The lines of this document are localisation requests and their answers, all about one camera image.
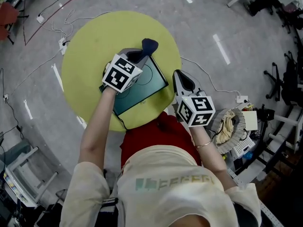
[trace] concrete floor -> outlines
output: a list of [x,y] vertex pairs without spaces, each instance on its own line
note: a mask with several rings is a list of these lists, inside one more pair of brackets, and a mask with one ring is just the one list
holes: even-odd
[[[26,40],[38,29],[36,17],[39,12],[54,0],[27,0],[25,21]],[[49,17],[68,0],[60,0],[49,8],[44,17]],[[93,17],[105,11],[134,10],[159,20],[175,38],[180,55],[198,62],[211,77],[218,89],[238,90],[248,95],[256,106],[265,104],[267,108],[284,115],[283,101],[276,103],[266,100],[271,83],[263,75],[263,70],[272,70],[276,62],[280,75],[286,69],[284,53],[296,52],[294,40],[281,27],[278,16],[271,16],[266,10],[251,17],[241,3],[232,8],[226,6],[230,0],[73,0],[52,17],[54,25],[70,31],[64,26],[64,19],[75,9],[71,19]],[[72,36],[88,20],[74,23]],[[8,40],[0,42],[0,64],[4,68],[4,92],[9,95],[15,116],[23,126],[23,133],[33,146],[38,146],[45,162],[49,162],[50,172],[59,175],[49,188],[49,195],[67,188],[73,169],[79,157],[79,145],[83,127],[65,101],[62,89],[52,66],[54,63],[61,73],[62,55],[35,70],[58,51],[60,33],[41,28],[25,46],[20,20],[13,28],[12,46]],[[230,64],[227,65],[213,35],[220,39]],[[235,93],[216,92],[208,76],[195,64],[183,61],[182,69],[194,75],[206,93],[212,97],[216,109],[236,105]],[[29,118],[24,101],[32,114]],[[11,109],[0,102],[0,130],[7,131],[15,126]],[[110,132],[107,139],[105,166],[113,172],[119,171],[120,149],[124,134]],[[3,147],[7,150],[20,141],[19,132],[12,130],[5,135]],[[37,165],[37,156],[32,164]]]

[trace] electrical outlet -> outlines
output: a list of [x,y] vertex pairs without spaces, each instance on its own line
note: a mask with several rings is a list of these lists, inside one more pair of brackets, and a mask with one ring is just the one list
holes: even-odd
[[237,96],[237,103],[238,104],[245,103],[245,101],[248,102],[248,96]]
[[60,47],[60,50],[61,50],[61,54],[64,55],[65,54],[65,51],[67,49],[67,45],[63,45],[63,43],[65,42],[65,38],[62,38],[61,40],[59,40],[59,47]]
[[39,22],[39,24],[42,24],[44,22],[44,17],[42,17],[42,15],[39,15],[36,19]]

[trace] gold bracelet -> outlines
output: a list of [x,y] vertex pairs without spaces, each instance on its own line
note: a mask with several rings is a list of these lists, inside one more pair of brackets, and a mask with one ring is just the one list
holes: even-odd
[[202,147],[204,147],[204,146],[207,146],[207,145],[209,145],[209,144],[212,143],[212,142],[213,142],[213,140],[210,139],[210,142],[208,142],[208,143],[206,143],[206,144],[204,144],[204,145],[196,146],[196,149],[199,149],[199,148],[202,148]]

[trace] red shorts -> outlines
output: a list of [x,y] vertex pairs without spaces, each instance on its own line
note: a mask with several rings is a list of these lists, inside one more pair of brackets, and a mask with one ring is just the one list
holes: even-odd
[[162,112],[159,117],[139,128],[128,130],[122,145],[121,166],[137,151],[155,145],[176,146],[187,151],[201,166],[201,159],[190,134],[172,115]]

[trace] white t-shirt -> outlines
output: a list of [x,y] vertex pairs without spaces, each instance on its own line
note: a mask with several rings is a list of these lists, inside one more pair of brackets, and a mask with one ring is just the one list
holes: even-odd
[[[151,146],[130,157],[117,182],[125,208],[126,227],[168,227],[177,219],[196,214],[211,227],[237,227],[233,202],[249,210],[261,225],[255,185],[223,190],[216,176],[183,149]],[[60,226],[93,227],[109,188],[93,163],[75,167],[65,199]]]

